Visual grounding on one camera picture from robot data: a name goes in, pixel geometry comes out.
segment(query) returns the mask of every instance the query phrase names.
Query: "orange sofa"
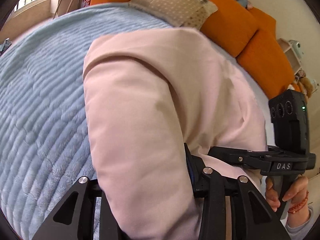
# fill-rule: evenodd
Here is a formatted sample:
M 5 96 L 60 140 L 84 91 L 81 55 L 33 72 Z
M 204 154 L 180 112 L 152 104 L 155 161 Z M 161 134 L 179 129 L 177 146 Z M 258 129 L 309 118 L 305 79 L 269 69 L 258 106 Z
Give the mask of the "orange sofa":
M 91 5 L 130 0 L 91 0 Z M 269 99 L 294 81 L 289 61 L 276 41 L 276 20 L 257 8 L 246 10 L 235 0 L 210 0 L 218 11 L 200 31 L 237 59 Z

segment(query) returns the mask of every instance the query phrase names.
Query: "blue blanket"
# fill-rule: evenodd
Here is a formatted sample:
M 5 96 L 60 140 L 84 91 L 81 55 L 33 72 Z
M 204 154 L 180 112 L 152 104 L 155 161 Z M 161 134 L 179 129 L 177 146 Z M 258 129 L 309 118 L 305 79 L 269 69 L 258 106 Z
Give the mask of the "blue blanket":
M 0 58 L 0 207 L 23 239 L 77 178 L 96 177 L 82 81 L 92 41 L 165 27 L 127 4 L 102 4 L 53 20 Z

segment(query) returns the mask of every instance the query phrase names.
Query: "fluffy blue bedspread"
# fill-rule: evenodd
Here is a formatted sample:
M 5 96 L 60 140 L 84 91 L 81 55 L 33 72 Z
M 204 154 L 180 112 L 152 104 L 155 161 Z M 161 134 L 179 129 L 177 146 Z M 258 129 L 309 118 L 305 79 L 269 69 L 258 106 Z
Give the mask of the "fluffy blue bedspread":
M 96 177 L 82 81 L 92 41 L 165 27 L 127 4 L 102 4 L 53 20 L 0 57 L 0 207 L 23 239 L 77 178 Z

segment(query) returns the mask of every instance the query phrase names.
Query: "beige pillow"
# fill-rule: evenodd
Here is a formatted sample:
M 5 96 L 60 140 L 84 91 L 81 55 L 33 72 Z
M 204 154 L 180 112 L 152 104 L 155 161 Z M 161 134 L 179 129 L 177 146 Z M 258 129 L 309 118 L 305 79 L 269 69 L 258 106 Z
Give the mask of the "beige pillow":
M 163 19 L 175 27 L 193 27 L 198 30 L 218 10 L 209 0 L 131 0 L 129 6 Z

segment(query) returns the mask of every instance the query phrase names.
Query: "gray sleeve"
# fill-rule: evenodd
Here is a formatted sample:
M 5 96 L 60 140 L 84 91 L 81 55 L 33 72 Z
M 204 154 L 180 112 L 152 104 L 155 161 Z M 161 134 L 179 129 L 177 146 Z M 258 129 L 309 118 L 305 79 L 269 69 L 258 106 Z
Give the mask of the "gray sleeve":
M 303 240 L 307 233 L 310 231 L 312 228 L 313 224 L 316 222 L 316 217 L 313 214 L 313 208 L 309 206 L 309 212 L 310 212 L 310 218 L 307 222 L 302 224 L 299 227 L 296 228 L 291 228 L 289 227 L 288 223 L 285 226 L 285 229 L 287 230 L 291 240 Z

